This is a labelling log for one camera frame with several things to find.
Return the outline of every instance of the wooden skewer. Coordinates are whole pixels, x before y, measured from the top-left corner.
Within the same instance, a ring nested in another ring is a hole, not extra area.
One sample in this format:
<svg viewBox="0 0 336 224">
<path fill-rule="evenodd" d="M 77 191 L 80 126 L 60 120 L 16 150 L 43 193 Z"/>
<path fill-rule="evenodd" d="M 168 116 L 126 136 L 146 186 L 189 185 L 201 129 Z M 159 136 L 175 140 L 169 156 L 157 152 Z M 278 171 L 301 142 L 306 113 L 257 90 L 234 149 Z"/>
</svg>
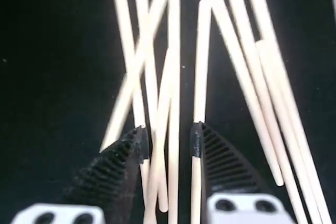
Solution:
<svg viewBox="0 0 336 224">
<path fill-rule="evenodd" d="M 278 157 L 289 198 L 299 223 L 308 223 L 298 188 L 290 167 L 289 159 L 282 141 L 280 129 L 273 111 L 271 99 L 264 79 L 263 70 L 259 61 L 258 51 L 246 11 L 244 0 L 229 0 L 235 23 L 240 35 L 242 48 L 256 88 L 261 109 L 271 136 L 272 143 Z"/>
<path fill-rule="evenodd" d="M 266 160 L 270 166 L 276 184 L 281 186 L 284 184 L 284 181 L 282 179 L 277 156 L 268 133 L 252 79 L 245 64 L 245 59 L 238 42 L 238 38 L 230 20 L 227 7 L 224 3 L 224 0 L 210 0 L 210 2 L 212 4 L 212 10 L 215 19 L 217 20 L 219 30 L 228 49 L 231 62 L 236 71 L 240 87 L 242 88 L 245 100 L 248 104 L 251 117 L 258 132 Z"/>
<path fill-rule="evenodd" d="M 148 181 L 148 187 L 151 190 L 148 190 L 147 206 L 145 208 L 143 218 L 144 224 L 152 224 L 156 222 L 156 196 L 159 181 L 161 179 L 160 170 L 162 169 L 162 165 L 164 164 L 164 143 L 166 139 L 168 114 L 174 84 L 173 79 L 171 78 L 171 72 L 174 69 L 174 64 L 174 55 L 170 52 L 170 49 L 168 48 L 164 61 L 162 80 L 160 85 L 159 106 L 158 113 L 156 115 L 156 141 L 155 143 L 153 143 L 152 162 Z"/>
<path fill-rule="evenodd" d="M 164 8 L 166 6 L 166 1 L 167 0 L 152 1 L 148 17 L 146 18 L 146 24 L 148 25 L 148 29 L 144 30 L 143 33 L 141 33 L 140 35 L 138 46 L 135 51 L 134 62 L 131 68 L 132 71 L 127 72 L 122 81 L 117 100 L 114 104 L 111 119 L 107 126 L 106 133 L 100 147 L 100 151 L 113 144 L 120 136 L 128 113 L 128 109 L 130 107 L 135 80 L 138 80 L 140 78 L 140 74 L 142 73 L 144 62 L 147 57 L 147 54 L 144 53 L 144 51 L 146 47 L 150 45 L 150 43 L 153 41 L 161 17 L 163 15 Z"/>
<path fill-rule="evenodd" d="M 277 87 L 276 74 L 274 74 L 274 71 L 272 67 L 270 66 L 271 57 L 269 53 L 270 51 L 267 50 L 268 45 L 266 41 L 263 41 L 263 40 L 258 41 L 256 45 L 259 51 L 259 57 L 260 57 L 260 61 L 262 64 L 262 70 L 266 77 L 268 88 L 270 90 L 270 94 L 272 96 L 272 100 L 275 105 L 275 109 L 276 109 L 278 119 L 279 119 L 279 122 L 282 128 L 282 132 L 286 139 L 288 151 L 292 158 L 295 171 L 298 175 L 298 179 L 301 185 L 303 196 L 306 199 L 306 204 L 308 207 L 311 220 L 313 223 L 322 223 L 320 215 L 319 215 L 319 211 L 316 205 L 316 201 L 314 198 L 314 194 L 312 192 L 312 187 L 311 187 L 311 184 L 309 183 L 309 177 L 305 169 L 305 164 L 303 163 L 300 149 L 295 139 L 295 134 L 290 125 L 288 111 L 282 99 L 280 90 Z"/>
<path fill-rule="evenodd" d="M 142 30 L 148 29 L 145 23 L 145 19 L 149 11 L 148 0 L 135 0 L 135 4 L 139 22 L 139 30 L 141 33 Z M 156 124 L 155 117 L 158 107 L 158 95 L 157 95 L 158 85 L 157 85 L 156 68 L 155 68 L 154 48 L 152 43 L 148 46 L 146 54 L 148 54 L 148 57 L 145 63 L 145 85 L 148 101 L 149 121 L 151 126 L 151 136 L 152 141 L 155 142 L 155 124 Z M 168 211 L 168 195 L 167 195 L 165 164 L 162 167 L 162 179 L 160 180 L 159 184 L 159 209 L 162 212 Z"/>
<path fill-rule="evenodd" d="M 168 224 L 177 224 L 179 203 L 179 145 L 180 145 L 180 0 L 169 0 L 168 47 L 174 57 L 172 101 L 168 139 Z"/>
<path fill-rule="evenodd" d="M 277 73 L 277 82 L 279 84 L 283 99 L 285 101 L 285 106 L 289 113 L 291 125 L 293 127 L 296 140 L 300 148 L 300 152 L 309 176 L 309 180 L 312 184 L 313 193 L 320 211 L 322 222 L 324 224 L 332 223 L 326 200 L 324 199 L 319 177 L 315 168 L 315 164 L 309 149 L 307 137 L 302 126 L 299 110 L 295 103 L 295 98 L 290 86 L 285 64 L 283 63 L 284 61 L 281 56 L 266 0 L 251 0 L 251 3 L 257 19 L 257 24 L 261 33 L 261 37 L 267 42 L 269 46 L 269 57 L 272 57 L 272 65 L 270 65 L 270 67 L 272 67 L 272 70 Z"/>
<path fill-rule="evenodd" d="M 198 5 L 194 123 L 205 121 L 206 85 L 211 26 L 211 5 L 209 0 L 201 0 Z M 201 222 L 201 159 L 192 157 L 191 182 L 191 224 Z"/>
</svg>

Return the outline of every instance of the screw hole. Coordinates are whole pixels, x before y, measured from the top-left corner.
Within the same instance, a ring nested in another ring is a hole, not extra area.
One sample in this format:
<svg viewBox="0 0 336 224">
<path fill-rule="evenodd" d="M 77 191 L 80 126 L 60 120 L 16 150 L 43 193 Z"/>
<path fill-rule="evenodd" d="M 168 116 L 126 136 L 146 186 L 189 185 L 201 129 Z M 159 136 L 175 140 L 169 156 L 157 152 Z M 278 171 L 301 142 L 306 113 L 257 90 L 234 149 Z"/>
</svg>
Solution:
<svg viewBox="0 0 336 224">
<path fill-rule="evenodd" d="M 256 202 L 256 208 L 262 212 L 276 212 L 276 207 L 269 201 L 259 200 Z"/>
<path fill-rule="evenodd" d="M 227 212 L 236 210 L 236 206 L 230 200 L 227 200 L 227 199 L 221 199 L 217 201 L 216 208 L 218 210 L 227 211 Z"/>
<path fill-rule="evenodd" d="M 93 217 L 91 214 L 81 214 L 76 217 L 73 224 L 92 224 Z"/>
<path fill-rule="evenodd" d="M 54 220 L 55 215 L 52 212 L 46 212 L 35 220 L 35 224 L 51 224 Z"/>
</svg>

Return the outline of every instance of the dark surface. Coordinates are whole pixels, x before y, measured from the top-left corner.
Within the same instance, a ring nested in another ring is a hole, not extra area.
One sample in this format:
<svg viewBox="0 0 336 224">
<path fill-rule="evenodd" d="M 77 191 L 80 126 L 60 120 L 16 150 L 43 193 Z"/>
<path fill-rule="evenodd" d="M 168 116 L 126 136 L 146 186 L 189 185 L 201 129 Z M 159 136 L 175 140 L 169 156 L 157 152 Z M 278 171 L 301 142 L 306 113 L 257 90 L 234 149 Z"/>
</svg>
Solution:
<svg viewBox="0 0 336 224">
<path fill-rule="evenodd" d="M 181 0 L 181 223 L 188 223 L 190 215 L 189 133 L 198 1 Z M 336 33 L 331 0 L 267 1 L 336 221 Z M 0 3 L 0 223 L 9 223 L 18 210 L 54 200 L 74 173 L 96 155 L 124 74 L 124 62 L 113 0 Z M 155 47 L 161 77 L 166 24 L 158 32 Z M 230 140 L 274 187 L 215 23 L 208 83 L 207 124 Z M 125 130 L 132 128 L 130 116 Z M 285 189 L 277 192 L 287 206 Z M 141 208 L 135 210 L 134 223 L 140 223 L 140 212 Z"/>
</svg>

